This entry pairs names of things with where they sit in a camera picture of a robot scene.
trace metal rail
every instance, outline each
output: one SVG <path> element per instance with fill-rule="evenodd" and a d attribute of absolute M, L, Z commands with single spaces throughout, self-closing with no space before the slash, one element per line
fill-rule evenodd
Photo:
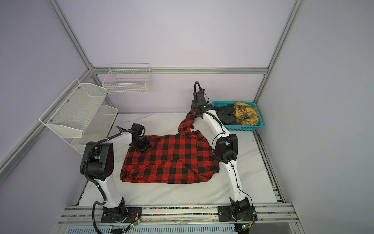
<path fill-rule="evenodd" d="M 141 225 L 170 225 L 170 224 L 233 224 L 242 222 L 219 222 L 217 206 L 229 204 L 186 204 L 179 206 L 141 206 L 143 208 Z M 258 223 L 300 222 L 291 203 L 254 204 Z M 95 209 L 97 225 L 101 224 L 102 206 Z M 57 226 L 90 226 L 92 224 L 91 206 L 67 206 Z"/>
<path fill-rule="evenodd" d="M 277 180 L 277 178 L 276 178 L 276 176 L 274 174 L 273 167 L 272 167 L 272 165 L 270 163 L 270 160 L 269 160 L 269 158 L 267 156 L 265 147 L 264 147 L 264 145 L 262 143 L 260 134 L 258 133 L 257 129 L 253 132 L 253 135 L 255 137 L 255 140 L 256 140 L 258 149 L 260 151 L 260 154 L 261 154 L 261 157 L 262 157 L 262 161 L 264 162 L 266 171 L 269 174 L 269 179 L 270 179 L 270 182 L 271 182 L 271 184 L 273 186 L 273 189 L 276 189 L 276 191 L 278 192 L 278 195 L 276 195 L 276 197 L 279 197 L 280 201 L 282 203 L 285 203 L 285 199 L 284 199 L 283 193 L 282 193 L 282 191 L 281 191 L 281 189 L 280 189 L 280 187 L 278 185 L 278 180 Z"/>
<path fill-rule="evenodd" d="M 299 12 L 301 10 L 301 7 L 303 6 L 304 4 L 304 1 L 305 0 L 296 0 L 295 1 L 295 4 L 292 8 L 292 11 L 288 17 L 288 20 L 287 20 L 287 23 L 282 31 L 282 35 L 280 36 L 279 38 L 279 41 L 278 41 L 278 44 L 274 50 L 274 53 L 273 53 L 273 56 L 270 60 L 270 63 L 269 63 L 269 66 L 268 66 L 268 72 L 267 74 L 264 75 L 264 78 L 262 79 L 262 82 L 260 84 L 260 87 L 256 93 L 256 97 L 255 97 L 255 100 L 253 101 L 254 103 L 258 103 L 258 100 L 260 99 L 264 89 L 265 89 L 265 86 L 269 80 L 269 77 L 274 69 L 274 66 L 279 58 L 279 55 L 281 54 L 281 51 L 287 41 L 287 38 L 289 36 L 289 33 L 291 31 L 291 28 L 293 26 L 293 24 L 295 23 L 295 20 L 297 18 L 297 16 L 299 15 Z"/>
<path fill-rule="evenodd" d="M 52 8 L 53 13 L 55 14 L 55 16 L 58 20 L 58 22 L 61 24 L 63 30 L 66 33 L 66 35 L 68 36 L 68 38 L 72 42 L 72 44 L 74 46 L 74 49 L 77 51 L 80 59 L 85 64 L 86 68 L 88 70 L 94 68 L 93 65 L 90 63 L 90 61 L 88 60 L 88 57 L 87 57 L 85 51 L 83 50 L 83 47 L 79 43 L 78 38 L 73 31 L 73 28 L 69 24 L 69 22 L 67 20 L 67 17 L 65 16 L 65 14 L 62 10 L 61 5 L 58 3 L 57 0 L 49 0 L 48 2 L 50 4 L 50 7 Z"/>
<path fill-rule="evenodd" d="M 153 74 L 267 74 L 266 67 L 151 67 Z M 109 68 L 98 67 L 94 74 L 107 74 Z"/>
<path fill-rule="evenodd" d="M 89 75 L 90 70 L 86 70 L 78 78 L 79 82 L 83 82 Z M 70 85 L 58 98 L 53 102 L 53 106 L 60 106 L 66 97 L 74 90 L 74 87 Z M 19 162 L 25 157 L 30 149 L 35 145 L 36 141 L 41 137 L 43 130 L 45 129 L 44 124 L 38 121 L 38 123 L 31 129 L 31 131 L 22 139 L 22 141 L 13 149 L 13 151 L 5 158 L 0 165 L 0 183 L 14 170 Z"/>

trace black mounting plate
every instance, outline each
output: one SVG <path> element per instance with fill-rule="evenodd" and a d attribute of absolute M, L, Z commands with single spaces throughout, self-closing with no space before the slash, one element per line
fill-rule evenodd
<path fill-rule="evenodd" d="M 232 218 L 230 206 L 218 206 L 218 219 L 220 222 L 235 221 Z M 254 206 L 249 206 L 249 213 L 239 221 L 257 221 L 257 213 Z"/>
<path fill-rule="evenodd" d="M 142 208 L 141 207 L 126 207 L 128 210 L 128 215 L 126 216 L 126 219 L 122 222 L 124 224 L 126 223 L 133 223 L 135 222 L 136 216 L 141 216 Z M 113 224 L 116 223 L 114 221 L 116 217 L 111 217 L 110 215 L 102 215 L 100 222 L 102 224 Z"/>

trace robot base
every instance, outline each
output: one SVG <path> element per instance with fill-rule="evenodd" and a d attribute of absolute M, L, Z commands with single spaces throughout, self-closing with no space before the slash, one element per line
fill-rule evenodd
<path fill-rule="evenodd" d="M 230 206 L 218 206 L 218 219 L 220 222 L 235 221 L 232 217 Z M 257 214 L 254 206 L 249 206 L 248 213 L 238 221 L 257 221 Z"/>
<path fill-rule="evenodd" d="M 102 209 L 104 211 L 100 220 L 102 224 L 133 223 L 135 222 L 136 216 L 140 217 L 142 212 L 141 207 L 126 208 L 123 198 L 118 207 L 107 208 L 103 206 Z"/>

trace blue plastic basket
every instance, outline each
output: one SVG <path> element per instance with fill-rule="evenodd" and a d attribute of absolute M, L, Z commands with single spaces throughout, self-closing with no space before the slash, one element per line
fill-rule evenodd
<path fill-rule="evenodd" d="M 236 101 L 214 101 L 212 102 L 212 105 L 213 107 L 223 107 L 223 106 L 227 106 L 228 104 L 235 104 L 235 103 Z M 250 131 L 250 132 L 253 132 L 256 128 L 261 128 L 264 124 L 262 122 L 262 118 L 261 118 L 260 112 L 256 104 L 254 104 L 253 102 L 247 102 L 247 101 L 242 101 L 242 103 L 249 104 L 257 109 L 258 116 L 260 118 L 258 125 L 256 126 L 254 125 L 224 125 L 225 128 L 229 131 Z"/>

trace ventilation grille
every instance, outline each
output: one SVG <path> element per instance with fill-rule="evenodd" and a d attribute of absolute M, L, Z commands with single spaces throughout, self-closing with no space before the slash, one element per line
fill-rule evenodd
<path fill-rule="evenodd" d="M 111 229 L 125 228 L 126 226 L 110 226 L 99 228 L 101 233 L 109 234 Z M 95 229 L 90 226 L 71 226 L 68 228 L 67 234 L 88 234 L 96 233 Z M 131 229 L 127 233 L 153 233 L 153 234 L 163 234 L 163 233 L 173 233 L 173 234 L 183 234 L 183 233 L 197 233 L 197 234 L 225 234 L 231 233 L 235 234 L 233 224 L 200 224 L 200 225 L 139 225 Z"/>

